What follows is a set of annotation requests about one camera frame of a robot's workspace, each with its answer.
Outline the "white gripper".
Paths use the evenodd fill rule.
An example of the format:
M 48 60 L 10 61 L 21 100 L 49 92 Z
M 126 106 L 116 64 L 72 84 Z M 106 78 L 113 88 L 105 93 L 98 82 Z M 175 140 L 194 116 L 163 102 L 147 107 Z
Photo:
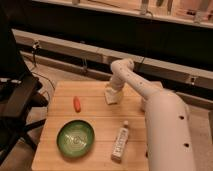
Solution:
M 109 86 L 112 87 L 117 92 L 113 94 L 112 96 L 112 103 L 118 104 L 123 99 L 123 91 L 121 91 L 124 88 L 125 82 L 119 78 L 116 74 L 113 74 L 109 80 Z

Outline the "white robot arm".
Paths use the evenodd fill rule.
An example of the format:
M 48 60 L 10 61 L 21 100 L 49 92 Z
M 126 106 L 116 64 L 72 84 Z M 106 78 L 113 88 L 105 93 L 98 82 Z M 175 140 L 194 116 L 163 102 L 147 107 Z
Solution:
M 113 75 L 105 89 L 106 103 L 120 102 L 124 85 L 131 86 L 145 101 L 149 171 L 196 171 L 187 104 L 176 93 L 137 75 L 133 69 L 132 59 L 111 63 Z

